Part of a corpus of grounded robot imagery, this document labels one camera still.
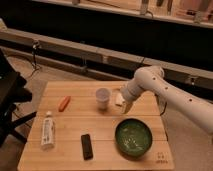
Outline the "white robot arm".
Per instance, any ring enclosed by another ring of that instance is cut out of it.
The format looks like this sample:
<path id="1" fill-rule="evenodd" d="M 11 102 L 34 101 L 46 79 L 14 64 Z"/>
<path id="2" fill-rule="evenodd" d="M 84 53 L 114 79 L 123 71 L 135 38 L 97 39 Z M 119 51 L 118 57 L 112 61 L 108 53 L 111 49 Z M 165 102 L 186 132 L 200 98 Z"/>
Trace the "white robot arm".
<path id="1" fill-rule="evenodd" d="M 213 135 L 213 104 L 169 84 L 163 77 L 164 70 L 160 66 L 137 69 L 134 77 L 120 89 L 124 99 L 122 113 L 128 113 L 133 103 L 145 91 L 151 91 L 173 104 L 188 119 Z"/>

